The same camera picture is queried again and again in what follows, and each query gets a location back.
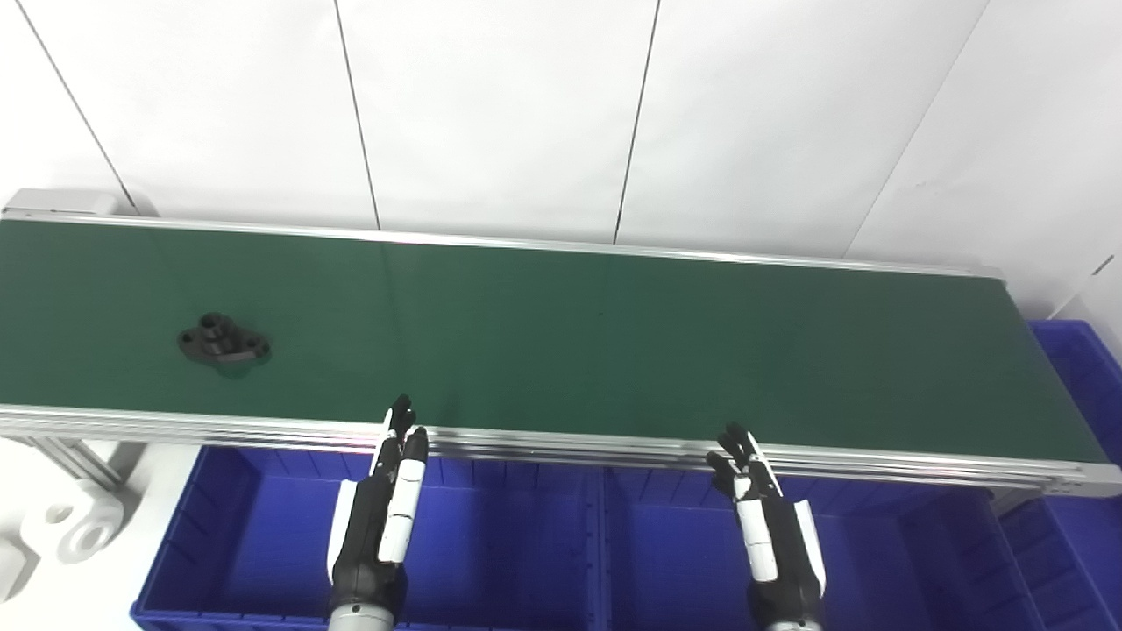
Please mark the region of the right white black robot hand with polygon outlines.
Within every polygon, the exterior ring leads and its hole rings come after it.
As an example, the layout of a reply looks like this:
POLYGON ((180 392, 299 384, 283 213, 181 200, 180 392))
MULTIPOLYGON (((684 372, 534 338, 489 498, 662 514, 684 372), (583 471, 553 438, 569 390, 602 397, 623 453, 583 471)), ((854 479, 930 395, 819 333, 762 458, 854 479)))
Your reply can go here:
POLYGON ((729 499, 749 564, 749 616, 760 630, 821 630, 827 586, 809 500, 790 500, 760 443, 741 424, 717 436, 712 487, 729 499))

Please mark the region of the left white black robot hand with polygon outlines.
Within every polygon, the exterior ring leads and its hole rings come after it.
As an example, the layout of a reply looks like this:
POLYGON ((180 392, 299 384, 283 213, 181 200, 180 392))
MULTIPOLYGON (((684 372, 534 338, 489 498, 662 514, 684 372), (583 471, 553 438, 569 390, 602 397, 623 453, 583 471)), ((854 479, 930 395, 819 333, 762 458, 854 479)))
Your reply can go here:
POLYGON ((347 528, 330 567, 333 627, 393 628, 408 594, 408 554, 426 472, 430 441, 416 423, 412 400, 401 394, 381 421, 381 441, 370 470, 341 485, 337 507, 347 528))

